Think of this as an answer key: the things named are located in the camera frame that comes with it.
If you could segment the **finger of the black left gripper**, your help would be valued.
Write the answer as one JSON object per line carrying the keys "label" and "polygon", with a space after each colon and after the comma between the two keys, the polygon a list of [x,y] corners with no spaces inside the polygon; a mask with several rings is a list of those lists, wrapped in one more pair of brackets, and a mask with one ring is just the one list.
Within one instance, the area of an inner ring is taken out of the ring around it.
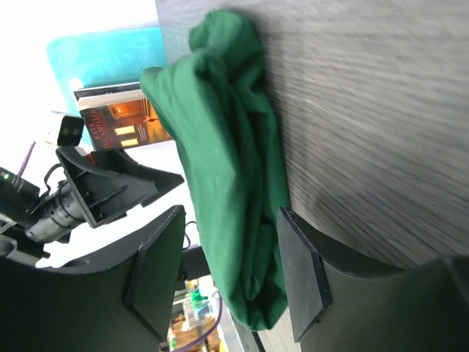
{"label": "finger of the black left gripper", "polygon": [[137,205],[146,207],[184,183],[181,175],[152,169],[124,150],[81,155],[74,147],[56,151],[78,215],[92,228],[110,224]]}

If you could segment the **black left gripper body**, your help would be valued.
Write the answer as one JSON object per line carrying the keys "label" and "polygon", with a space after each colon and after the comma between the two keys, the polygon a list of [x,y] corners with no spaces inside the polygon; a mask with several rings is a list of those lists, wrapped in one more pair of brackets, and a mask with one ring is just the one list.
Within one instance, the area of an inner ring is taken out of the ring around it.
{"label": "black left gripper body", "polygon": [[74,199],[71,176],[52,191],[52,173],[65,169],[64,161],[45,174],[46,191],[5,168],[1,168],[1,256],[48,257],[44,245],[67,243],[72,230],[83,224],[84,211]]}

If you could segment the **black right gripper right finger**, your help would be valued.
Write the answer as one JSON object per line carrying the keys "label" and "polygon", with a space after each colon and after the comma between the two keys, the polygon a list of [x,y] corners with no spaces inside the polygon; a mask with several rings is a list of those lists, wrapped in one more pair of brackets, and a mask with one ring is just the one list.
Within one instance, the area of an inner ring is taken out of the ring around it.
{"label": "black right gripper right finger", "polygon": [[466,351],[468,258],[383,263],[278,212],[294,340],[303,351]]}

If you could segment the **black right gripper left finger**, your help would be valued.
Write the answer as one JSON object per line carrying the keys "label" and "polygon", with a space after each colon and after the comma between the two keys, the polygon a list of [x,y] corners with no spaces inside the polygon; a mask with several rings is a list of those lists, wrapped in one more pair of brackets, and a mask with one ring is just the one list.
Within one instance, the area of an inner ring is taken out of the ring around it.
{"label": "black right gripper left finger", "polygon": [[61,268],[1,259],[3,351],[157,351],[166,338],[185,211]]}

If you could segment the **green t shirt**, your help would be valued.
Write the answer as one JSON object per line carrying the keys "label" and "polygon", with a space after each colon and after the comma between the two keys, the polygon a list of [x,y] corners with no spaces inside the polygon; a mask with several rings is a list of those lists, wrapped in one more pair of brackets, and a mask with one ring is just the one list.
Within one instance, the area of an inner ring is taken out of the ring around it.
{"label": "green t shirt", "polygon": [[279,121],[252,22],[213,10],[191,53],[151,67],[140,85],[173,138],[214,282],[246,328],[271,329],[287,307],[276,217],[289,205]]}

